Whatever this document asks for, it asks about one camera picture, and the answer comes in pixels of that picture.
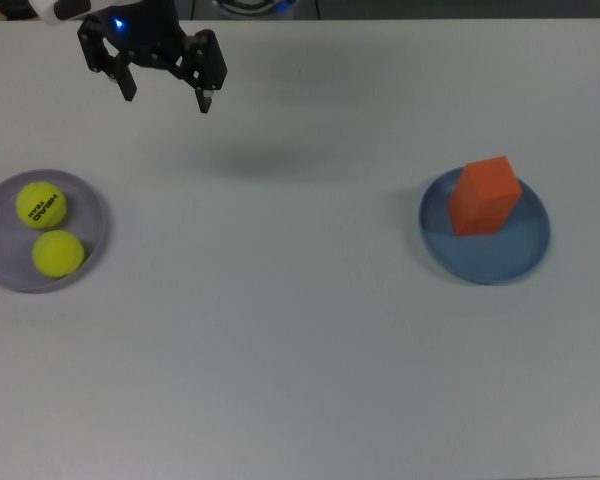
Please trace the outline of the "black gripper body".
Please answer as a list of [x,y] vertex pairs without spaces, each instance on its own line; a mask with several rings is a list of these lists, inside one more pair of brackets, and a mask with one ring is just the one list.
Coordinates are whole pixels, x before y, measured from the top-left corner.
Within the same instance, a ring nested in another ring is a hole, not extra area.
[[179,25],[161,27],[157,23],[105,22],[104,37],[117,50],[107,56],[104,70],[123,70],[130,63],[162,70],[194,70],[187,35]]

